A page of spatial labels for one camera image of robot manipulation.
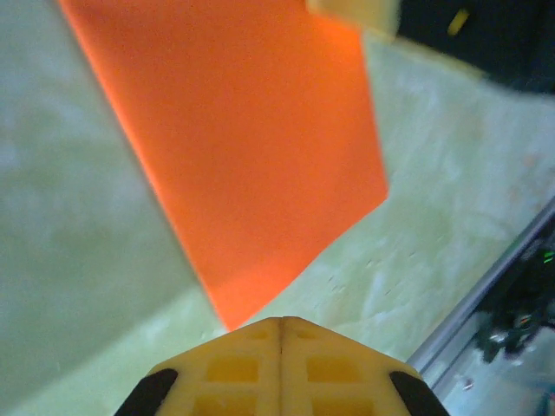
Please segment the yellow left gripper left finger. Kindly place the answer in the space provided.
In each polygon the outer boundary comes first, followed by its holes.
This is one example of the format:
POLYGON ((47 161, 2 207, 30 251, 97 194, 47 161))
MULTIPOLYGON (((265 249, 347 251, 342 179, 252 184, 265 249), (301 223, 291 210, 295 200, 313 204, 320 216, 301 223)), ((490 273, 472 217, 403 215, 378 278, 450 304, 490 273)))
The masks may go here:
POLYGON ((281 320, 267 318, 154 366, 117 415, 279 415, 281 320))

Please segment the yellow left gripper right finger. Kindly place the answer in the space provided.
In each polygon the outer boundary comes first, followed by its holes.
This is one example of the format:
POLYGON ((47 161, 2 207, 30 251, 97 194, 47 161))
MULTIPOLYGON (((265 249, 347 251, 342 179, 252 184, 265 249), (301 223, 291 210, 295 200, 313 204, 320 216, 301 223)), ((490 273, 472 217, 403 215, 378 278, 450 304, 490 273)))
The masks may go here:
POLYGON ((403 361, 298 317, 281 319, 283 415, 448 415, 403 361))

